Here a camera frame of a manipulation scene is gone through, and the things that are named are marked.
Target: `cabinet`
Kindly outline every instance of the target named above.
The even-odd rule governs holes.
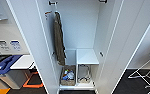
[[[61,66],[52,56],[53,22],[48,20],[54,15],[48,16],[47,20],[44,16],[46,11],[54,12],[54,7],[48,5],[48,0],[7,2],[47,92],[57,94],[61,88],[58,81]],[[58,0],[57,11],[61,13],[66,49],[91,48],[99,61],[99,64],[90,64],[94,66],[91,71],[96,74],[94,89],[98,94],[111,94],[117,86],[150,23],[147,9],[150,10],[148,0],[110,0],[106,4],[98,0]],[[84,63],[84,59],[77,57],[79,63]]]
[[[92,81],[92,76],[91,76],[91,66],[93,64],[99,64],[97,57],[95,55],[95,52],[93,49],[77,49],[74,53],[75,55],[75,60],[71,60],[72,61],[76,61],[76,84],[75,86],[62,86],[60,85],[60,89],[62,90],[94,90],[94,83]],[[90,82],[89,83],[79,83],[78,82],[78,75],[79,73],[79,66],[81,64],[87,65],[89,67],[89,76],[90,76]]]

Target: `item on locker floor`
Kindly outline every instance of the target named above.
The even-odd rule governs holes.
[[[78,83],[89,83],[90,82],[90,71],[87,65],[79,65],[78,70]]]
[[[73,71],[71,70],[71,71],[68,71],[67,70],[67,75],[63,75],[63,80],[73,80],[74,79],[74,73],[73,73]]]
[[[64,74],[63,74],[63,76],[66,76],[66,75],[67,75],[67,73],[68,73],[68,71],[69,71],[69,70],[68,70],[68,69],[66,69],[66,70],[65,70],[65,72],[64,72]]]
[[[68,71],[67,75],[64,76],[64,72],[65,70],[70,70]],[[61,73],[61,78],[60,78],[60,84],[64,85],[64,86],[74,86],[75,85],[75,81],[76,81],[76,66],[75,65],[65,65],[62,69],[62,73]]]

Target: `open locker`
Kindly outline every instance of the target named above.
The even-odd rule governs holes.
[[[60,89],[112,93],[150,23],[150,11],[146,11],[150,10],[148,0],[109,0],[106,4],[98,0],[57,0],[66,53],[69,54],[66,65],[76,65],[76,85],[60,86],[62,67],[53,56],[51,36],[55,6],[48,5],[49,0],[7,2],[49,94],[57,94]],[[93,53],[91,56],[80,51],[88,49],[87,52]],[[78,83],[81,64],[90,66],[91,84]]]

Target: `floor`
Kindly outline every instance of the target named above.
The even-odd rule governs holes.
[[[144,88],[146,83],[143,79],[128,79],[128,76],[133,70],[126,70],[121,81],[113,94],[147,94],[150,88]],[[21,88],[20,90],[11,89],[7,94],[47,94],[44,87],[41,88]],[[59,94],[95,94],[94,91],[60,91]]]
[[[147,84],[142,78],[128,79],[133,71],[126,70],[113,94],[147,94],[150,91],[150,88],[145,88]]]

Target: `clutter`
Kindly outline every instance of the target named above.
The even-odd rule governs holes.
[[[75,74],[76,66],[75,65],[65,65],[62,69],[60,84],[64,86],[74,86],[75,85]]]

